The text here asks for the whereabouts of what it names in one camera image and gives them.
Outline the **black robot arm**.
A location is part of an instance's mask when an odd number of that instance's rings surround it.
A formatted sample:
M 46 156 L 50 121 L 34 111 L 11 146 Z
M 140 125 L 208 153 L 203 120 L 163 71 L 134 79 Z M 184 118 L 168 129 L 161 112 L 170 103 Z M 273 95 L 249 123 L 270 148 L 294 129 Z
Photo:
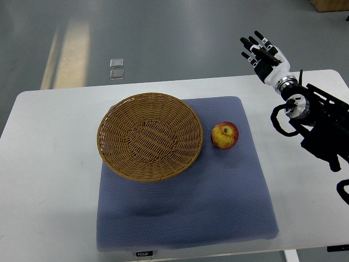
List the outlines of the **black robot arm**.
M 276 106 L 270 120 L 286 137 L 300 134 L 301 147 L 328 162 L 330 170 L 341 170 L 338 157 L 348 161 L 348 104 L 312 84 L 285 77 L 277 86 L 283 104 Z

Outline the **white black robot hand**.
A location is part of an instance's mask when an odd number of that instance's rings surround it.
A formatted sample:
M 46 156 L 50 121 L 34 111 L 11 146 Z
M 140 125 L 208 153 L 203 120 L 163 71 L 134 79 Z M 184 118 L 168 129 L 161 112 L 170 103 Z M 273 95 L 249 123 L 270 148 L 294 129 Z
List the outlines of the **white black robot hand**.
M 241 54 L 264 84 L 276 87 L 282 78 L 291 76 L 290 63 L 281 50 L 259 31 L 255 31 L 254 34 L 257 39 L 252 36 L 240 38 L 240 42 L 248 51 Z

